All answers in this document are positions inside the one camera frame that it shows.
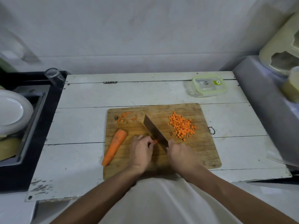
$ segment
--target hand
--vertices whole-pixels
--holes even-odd
[[[129,167],[133,167],[140,174],[143,174],[152,159],[154,145],[155,143],[150,136],[139,135],[134,137],[130,147]]]
[[[204,168],[198,155],[189,146],[177,144],[173,139],[168,141],[167,156],[172,169],[181,177]]]

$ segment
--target tiled wall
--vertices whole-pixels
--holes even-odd
[[[213,71],[256,54],[298,0],[0,0],[0,25],[39,58],[19,71]]]

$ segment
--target white shirt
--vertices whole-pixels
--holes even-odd
[[[181,177],[138,181],[99,223],[242,224],[217,200]]]

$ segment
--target cleaver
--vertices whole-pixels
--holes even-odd
[[[148,131],[153,135],[154,139],[160,144],[162,149],[167,153],[168,140],[163,136],[163,134],[158,130],[158,128],[153,124],[147,115],[144,117],[143,124],[148,129]]]

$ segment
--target wooden cutting board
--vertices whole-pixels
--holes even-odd
[[[124,118],[124,122],[120,122],[117,126],[117,121],[114,119],[115,115],[121,115],[123,112],[132,112]],[[151,119],[151,121],[157,126],[157,128],[163,133],[167,140],[174,139],[177,143],[182,143],[182,139],[175,138],[172,131],[174,131],[171,125],[167,125],[169,122],[169,116],[173,111],[177,114],[185,117],[186,119],[192,119],[197,129],[195,135],[186,138],[185,144],[190,146],[200,158],[204,161],[204,165],[208,169],[221,167],[221,161],[213,142],[210,130],[208,129],[206,120],[200,105],[197,103],[178,104],[178,105],[155,105],[155,106],[141,106],[141,107],[128,107],[128,108],[114,108],[109,109],[107,113],[106,123],[106,137],[105,137],[105,154],[108,150],[110,142],[118,129],[122,129],[128,132],[128,136],[123,144],[119,147],[110,165],[104,167],[103,178],[104,180],[112,177],[122,169],[124,169],[129,160],[130,144],[134,136],[136,135],[150,135],[146,127],[143,125],[145,114]],[[133,121],[132,118],[137,115],[137,120]],[[160,145],[156,145],[153,150],[152,160],[148,165],[143,177],[170,174],[173,170],[168,162],[167,154],[161,148]]]

